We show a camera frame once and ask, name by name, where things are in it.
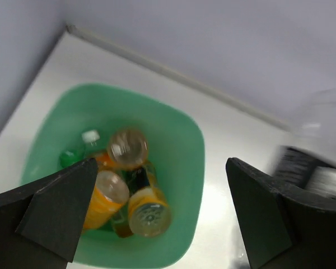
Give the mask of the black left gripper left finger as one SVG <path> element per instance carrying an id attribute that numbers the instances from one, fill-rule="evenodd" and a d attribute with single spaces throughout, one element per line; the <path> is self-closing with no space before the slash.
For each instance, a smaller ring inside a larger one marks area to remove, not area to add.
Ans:
<path id="1" fill-rule="evenodd" d="M 95 159 L 0 193 L 0 268 L 66 268 L 96 182 Z"/>

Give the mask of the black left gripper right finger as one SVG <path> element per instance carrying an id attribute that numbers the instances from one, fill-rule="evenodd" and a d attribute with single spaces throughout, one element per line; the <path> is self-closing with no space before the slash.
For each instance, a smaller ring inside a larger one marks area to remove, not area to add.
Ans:
<path id="1" fill-rule="evenodd" d="M 236 157 L 226 174 L 251 268 L 336 268 L 336 200 Z"/>

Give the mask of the clear bottle black cap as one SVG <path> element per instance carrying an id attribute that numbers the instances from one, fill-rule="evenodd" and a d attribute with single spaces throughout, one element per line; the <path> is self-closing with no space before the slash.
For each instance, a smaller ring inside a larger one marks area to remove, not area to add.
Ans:
<path id="1" fill-rule="evenodd" d="M 294 112 L 272 176 L 336 200 L 336 89 L 312 94 Z"/>

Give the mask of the small orange juice bottle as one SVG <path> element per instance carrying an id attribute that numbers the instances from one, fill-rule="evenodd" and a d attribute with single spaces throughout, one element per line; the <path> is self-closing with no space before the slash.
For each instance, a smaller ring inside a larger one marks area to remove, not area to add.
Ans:
<path id="1" fill-rule="evenodd" d="M 129 188 L 120 174 L 110 170 L 98 172 L 83 230 L 98 229 L 105 225 L 128 199 Z"/>

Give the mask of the orange blue label drink bottle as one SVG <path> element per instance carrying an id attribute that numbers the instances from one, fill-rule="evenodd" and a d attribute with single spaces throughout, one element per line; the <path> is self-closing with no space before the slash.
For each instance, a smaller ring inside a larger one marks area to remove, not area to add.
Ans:
<path id="1" fill-rule="evenodd" d="M 139 235 L 151 238 L 164 233 L 171 224 L 171 210 L 157 184 L 151 163 L 125 171 L 130 197 L 127 204 L 111 219 L 115 233 L 121 238 Z"/>

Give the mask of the orange juice bottle gold cap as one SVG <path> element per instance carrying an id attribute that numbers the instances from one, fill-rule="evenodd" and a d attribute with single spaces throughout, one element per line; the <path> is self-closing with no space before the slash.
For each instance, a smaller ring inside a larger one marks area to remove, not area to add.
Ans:
<path id="1" fill-rule="evenodd" d="M 144 134 L 135 128 L 116 131 L 106 148 L 111 161 L 120 168 L 135 169 L 148 158 L 148 142 Z"/>

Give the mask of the green plastic soda bottle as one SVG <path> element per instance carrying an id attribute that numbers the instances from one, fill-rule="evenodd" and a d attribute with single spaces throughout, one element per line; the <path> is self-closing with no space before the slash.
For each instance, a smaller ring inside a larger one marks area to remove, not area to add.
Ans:
<path id="1" fill-rule="evenodd" d="M 59 165 L 62 168 L 71 166 L 84 158 L 85 153 L 79 149 L 67 149 L 59 155 Z"/>

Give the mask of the green plastic bin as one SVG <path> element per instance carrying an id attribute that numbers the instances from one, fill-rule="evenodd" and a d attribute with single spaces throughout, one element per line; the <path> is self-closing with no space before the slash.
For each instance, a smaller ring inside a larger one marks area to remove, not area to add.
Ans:
<path id="1" fill-rule="evenodd" d="M 149 160 L 172 209 L 172 223 L 154 238 L 121 239 L 110 228 L 85 232 L 74 261 L 102 268 L 164 268 L 190 247 L 197 226 L 204 184 L 205 152 L 201 130 L 183 112 L 147 96 L 115 86 L 81 84 L 66 91 L 41 125 L 26 159 L 21 182 L 57 172 L 59 154 L 96 129 L 106 145 L 118 129 L 140 129 Z"/>

